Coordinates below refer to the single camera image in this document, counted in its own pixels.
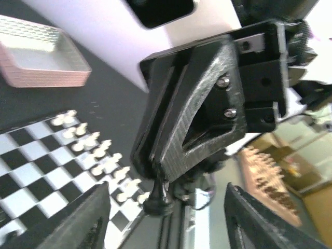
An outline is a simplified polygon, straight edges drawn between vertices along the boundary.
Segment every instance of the metal screw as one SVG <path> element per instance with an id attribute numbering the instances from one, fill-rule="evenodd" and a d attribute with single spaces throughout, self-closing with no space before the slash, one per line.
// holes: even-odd
<path id="1" fill-rule="evenodd" d="M 181 200 L 188 201 L 190 199 L 189 195 L 183 195 L 181 196 Z"/>
<path id="2" fill-rule="evenodd" d="M 224 112 L 224 115 L 226 118 L 234 118 L 237 115 L 237 110 L 236 109 L 227 109 Z"/>
<path id="3" fill-rule="evenodd" d="M 226 76 L 220 77 L 217 82 L 216 85 L 220 88 L 226 88 L 229 86 L 229 78 Z"/>

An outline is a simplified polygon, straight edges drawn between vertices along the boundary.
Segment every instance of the floor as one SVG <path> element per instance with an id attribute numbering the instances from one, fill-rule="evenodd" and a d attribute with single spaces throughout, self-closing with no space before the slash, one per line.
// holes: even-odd
<path id="1" fill-rule="evenodd" d="M 210 249 L 229 249 L 228 233 L 226 228 L 226 220 L 224 213 L 224 197 L 228 182 L 238 185 L 244 189 L 244 181 L 238 163 L 229 159 L 226 161 L 225 167 L 215 174 L 217 183 L 217 196 L 210 206 Z M 304 233 L 318 239 L 319 235 L 308 216 L 303 202 L 296 196 L 293 196 L 294 202 L 298 206 L 299 216 L 302 226 L 299 228 Z"/>

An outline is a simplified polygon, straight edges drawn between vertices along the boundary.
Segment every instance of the black and white chessboard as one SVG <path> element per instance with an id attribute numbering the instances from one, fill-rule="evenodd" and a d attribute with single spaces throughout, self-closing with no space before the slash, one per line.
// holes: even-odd
<path id="1" fill-rule="evenodd" d="M 92 175 L 91 169 L 111 155 L 106 153 L 100 160 L 87 162 L 84 159 L 93 148 L 74 152 L 71 146 L 90 132 L 65 139 L 63 132 L 81 122 L 75 117 L 70 124 L 53 126 L 50 121 L 54 117 L 0 132 L 0 206 L 4 210 L 0 216 L 0 245 L 7 233 L 24 233 L 95 184 L 107 181 L 111 209 L 104 247 L 118 248 L 144 215 L 142 207 L 133 203 L 144 192 L 140 186 L 131 188 L 131 198 L 118 202 L 116 196 L 131 181 L 131 172 L 118 184 L 112 182 L 113 173 L 121 168 L 117 163 L 111 174 Z"/>

